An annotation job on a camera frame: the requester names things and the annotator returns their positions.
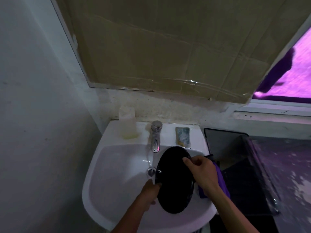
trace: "sink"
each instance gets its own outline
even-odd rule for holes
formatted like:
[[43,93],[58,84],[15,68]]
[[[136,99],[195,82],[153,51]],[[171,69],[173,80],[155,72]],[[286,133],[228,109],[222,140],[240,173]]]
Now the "sink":
[[[111,121],[97,146],[84,181],[82,199],[91,218],[107,230],[115,227],[150,178],[148,168],[157,167],[165,150],[176,145],[175,127],[190,128],[191,148],[187,149],[190,156],[209,154],[199,126],[182,124],[163,124],[160,151],[154,154],[150,150],[150,125],[137,122],[139,136],[126,140],[118,134],[119,121]],[[196,185],[183,212],[170,214],[157,202],[144,213],[138,232],[189,233],[208,223],[215,213],[209,199],[200,199]]]

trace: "person's left hand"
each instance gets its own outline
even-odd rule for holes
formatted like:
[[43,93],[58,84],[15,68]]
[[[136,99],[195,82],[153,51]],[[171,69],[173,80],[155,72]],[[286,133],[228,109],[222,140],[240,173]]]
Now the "person's left hand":
[[137,198],[144,205],[145,211],[149,210],[151,204],[152,205],[156,204],[155,199],[158,196],[160,187],[161,187],[160,183],[154,185],[152,180],[149,179],[142,188],[142,191],[140,192]]

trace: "hand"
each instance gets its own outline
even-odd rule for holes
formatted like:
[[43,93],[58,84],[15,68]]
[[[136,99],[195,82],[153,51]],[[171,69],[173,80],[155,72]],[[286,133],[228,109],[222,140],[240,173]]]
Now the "hand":
[[208,198],[212,198],[214,193],[220,190],[216,167],[212,161],[201,155],[191,158],[183,158],[183,162],[192,172],[192,175],[198,185],[203,189]]
[[156,204],[155,199],[158,196],[160,187],[161,187],[160,183],[154,185],[152,180],[149,179],[142,188],[142,191],[140,192],[137,198],[144,205],[145,211],[149,210],[150,204],[152,205]]

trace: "cardboard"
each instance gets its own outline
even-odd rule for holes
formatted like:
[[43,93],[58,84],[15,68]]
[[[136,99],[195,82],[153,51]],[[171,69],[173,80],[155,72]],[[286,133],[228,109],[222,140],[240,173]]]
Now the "cardboard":
[[56,1],[92,85],[237,103],[311,13],[311,0]]

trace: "drain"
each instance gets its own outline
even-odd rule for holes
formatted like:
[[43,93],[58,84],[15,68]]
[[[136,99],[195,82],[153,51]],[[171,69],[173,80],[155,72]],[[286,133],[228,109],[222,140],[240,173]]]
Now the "drain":
[[148,168],[148,170],[147,170],[147,175],[148,176],[153,177],[155,173],[156,173],[155,167]]

